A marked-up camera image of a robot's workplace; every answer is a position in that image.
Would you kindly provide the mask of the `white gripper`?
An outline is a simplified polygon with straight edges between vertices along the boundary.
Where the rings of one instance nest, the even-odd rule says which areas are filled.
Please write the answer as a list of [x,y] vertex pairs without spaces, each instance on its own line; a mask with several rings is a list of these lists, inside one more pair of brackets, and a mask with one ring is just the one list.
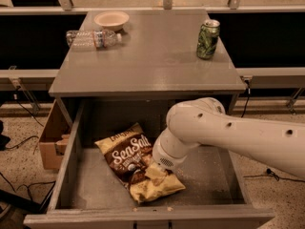
[[152,148],[152,163],[145,171],[150,179],[163,179],[167,170],[174,170],[186,159],[191,149],[199,147],[199,143],[184,142],[166,128],[155,141]]

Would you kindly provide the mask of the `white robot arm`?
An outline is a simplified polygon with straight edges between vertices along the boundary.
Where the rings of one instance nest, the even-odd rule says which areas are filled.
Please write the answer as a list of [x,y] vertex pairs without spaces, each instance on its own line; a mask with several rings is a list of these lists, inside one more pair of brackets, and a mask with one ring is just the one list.
[[214,146],[305,178],[305,125],[234,117],[215,98],[173,105],[152,149],[156,164],[173,170],[199,146]]

